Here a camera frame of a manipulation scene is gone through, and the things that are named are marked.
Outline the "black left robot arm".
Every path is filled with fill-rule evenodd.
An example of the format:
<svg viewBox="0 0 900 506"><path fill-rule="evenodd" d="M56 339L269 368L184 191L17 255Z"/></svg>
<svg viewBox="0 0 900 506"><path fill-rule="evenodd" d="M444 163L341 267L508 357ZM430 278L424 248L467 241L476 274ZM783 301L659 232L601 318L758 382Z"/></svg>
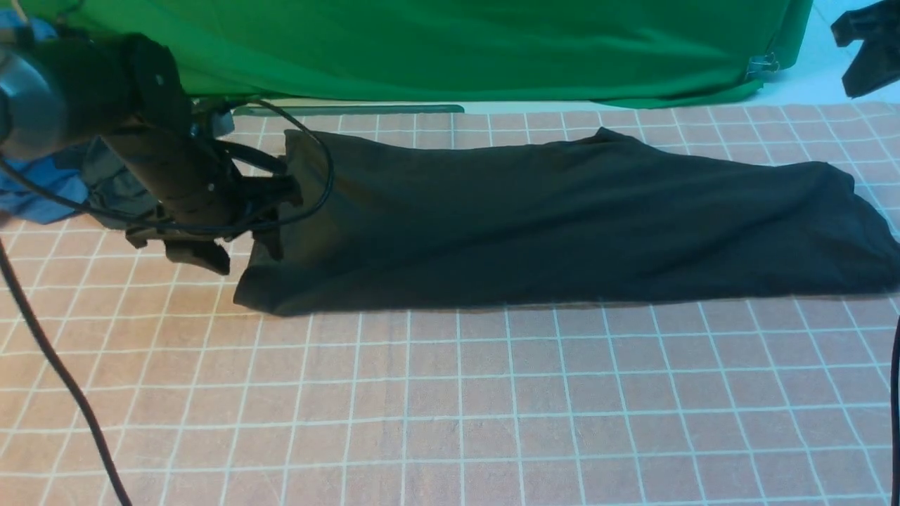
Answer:
<svg viewBox="0 0 900 506"><path fill-rule="evenodd" d="M221 242L251 233L282 259L279 209L303 203L301 186L279 158L221 140L233 105L190 99L169 48L139 33L4 36L3 154L34 160L99 138L155 199L134 216L91 211L122 222L133 247L160 240L170 261L228 275Z"/></svg>

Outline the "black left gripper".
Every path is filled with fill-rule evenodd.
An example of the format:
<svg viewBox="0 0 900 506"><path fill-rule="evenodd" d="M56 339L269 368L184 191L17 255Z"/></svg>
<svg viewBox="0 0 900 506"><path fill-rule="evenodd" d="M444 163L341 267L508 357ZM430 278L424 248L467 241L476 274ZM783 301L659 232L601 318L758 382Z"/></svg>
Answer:
<svg viewBox="0 0 900 506"><path fill-rule="evenodd" d="M223 142L193 134L193 101L168 48L143 35L113 37L102 46L122 66L132 106L132 118L102 139L158 203L129 225L127 240L164 240L170 262L226 276L231 259L214 240L252 229L253 240L280 261L282 214L293 217L303 203L301 186L287 175L285 164L239 148L245 162L261 161L273 172L246 177Z"/></svg>

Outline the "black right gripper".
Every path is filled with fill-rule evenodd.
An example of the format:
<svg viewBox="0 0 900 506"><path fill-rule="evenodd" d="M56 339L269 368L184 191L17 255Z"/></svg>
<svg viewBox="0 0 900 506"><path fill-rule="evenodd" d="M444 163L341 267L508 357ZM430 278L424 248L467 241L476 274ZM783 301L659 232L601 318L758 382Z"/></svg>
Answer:
<svg viewBox="0 0 900 506"><path fill-rule="evenodd" d="M842 76L845 95L864 97L899 80L899 2L878 1L844 12L830 26L838 47L861 47Z"/></svg>

